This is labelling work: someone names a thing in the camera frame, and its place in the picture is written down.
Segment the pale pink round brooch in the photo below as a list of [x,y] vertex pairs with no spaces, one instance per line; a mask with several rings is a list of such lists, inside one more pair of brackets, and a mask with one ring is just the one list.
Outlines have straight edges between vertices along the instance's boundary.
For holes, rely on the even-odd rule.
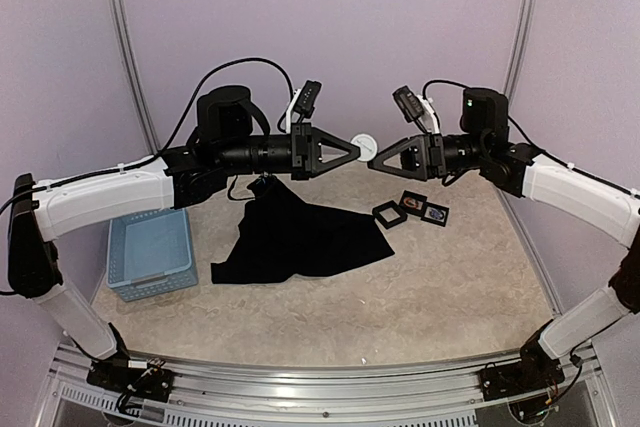
[[379,152],[376,139],[368,133],[358,133],[354,135],[350,143],[360,149],[358,160],[363,163],[373,160]]

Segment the black garment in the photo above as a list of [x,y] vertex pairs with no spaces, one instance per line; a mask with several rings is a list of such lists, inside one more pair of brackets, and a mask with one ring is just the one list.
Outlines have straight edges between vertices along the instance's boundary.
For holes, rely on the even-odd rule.
[[211,265],[214,284],[277,284],[294,275],[326,278],[395,255],[374,217],[310,204],[275,176],[248,189],[239,238]]

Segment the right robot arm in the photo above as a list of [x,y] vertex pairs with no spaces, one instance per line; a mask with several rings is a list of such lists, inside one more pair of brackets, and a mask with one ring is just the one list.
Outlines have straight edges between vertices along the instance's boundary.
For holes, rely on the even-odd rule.
[[639,311],[639,193],[561,161],[531,141],[509,139],[513,125],[503,94],[463,87],[461,131],[443,135],[424,94],[403,86],[393,100],[419,134],[400,140],[369,160],[370,169],[398,177],[450,184],[469,171],[514,197],[552,206],[608,234],[627,250],[608,284],[532,336],[533,352],[513,366],[511,380],[535,389],[559,359],[583,342]]

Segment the orange portrait brooch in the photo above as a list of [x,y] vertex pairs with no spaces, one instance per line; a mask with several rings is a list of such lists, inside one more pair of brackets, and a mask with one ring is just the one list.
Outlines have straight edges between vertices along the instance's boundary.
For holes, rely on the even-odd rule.
[[410,209],[415,209],[415,210],[419,210],[422,208],[423,202],[419,199],[416,199],[414,197],[406,197],[403,200],[403,204]]

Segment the starry night blue brooch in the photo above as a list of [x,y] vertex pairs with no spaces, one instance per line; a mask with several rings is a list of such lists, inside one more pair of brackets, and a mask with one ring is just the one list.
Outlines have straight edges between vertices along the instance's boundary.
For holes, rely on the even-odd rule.
[[434,219],[442,219],[444,214],[440,209],[430,207],[429,208],[429,216]]

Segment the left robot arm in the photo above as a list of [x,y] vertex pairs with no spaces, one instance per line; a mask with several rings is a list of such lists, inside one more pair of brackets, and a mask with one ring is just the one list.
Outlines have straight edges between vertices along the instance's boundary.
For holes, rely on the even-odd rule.
[[124,342],[89,305],[58,267],[56,239],[77,229],[152,210],[180,209],[208,200],[230,177],[288,174],[318,177],[360,155],[358,146],[313,127],[308,117],[321,88],[308,81],[287,110],[297,112],[282,134],[272,133],[246,86],[218,87],[196,103],[197,124],[185,145],[140,161],[62,180],[37,182],[19,176],[9,210],[8,282],[32,299],[121,392],[140,381]]

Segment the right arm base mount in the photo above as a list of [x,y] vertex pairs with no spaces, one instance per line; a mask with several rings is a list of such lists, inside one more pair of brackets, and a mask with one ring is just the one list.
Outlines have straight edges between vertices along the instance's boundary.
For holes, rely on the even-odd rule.
[[519,359],[506,364],[488,363],[478,373],[485,402],[509,399],[511,416],[522,425],[540,424],[559,401],[573,388],[583,371],[583,359],[576,347],[569,352],[569,361],[577,373],[568,386],[559,359],[551,359],[541,347],[528,342],[520,349]]

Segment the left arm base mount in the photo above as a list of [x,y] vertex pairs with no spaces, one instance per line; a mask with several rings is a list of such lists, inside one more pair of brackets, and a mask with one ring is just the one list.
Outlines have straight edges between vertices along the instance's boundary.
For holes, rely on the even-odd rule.
[[114,409],[124,415],[140,410],[133,400],[152,400],[167,403],[172,392],[175,373],[160,358],[132,359],[125,347],[106,359],[91,359],[87,383],[117,393]]

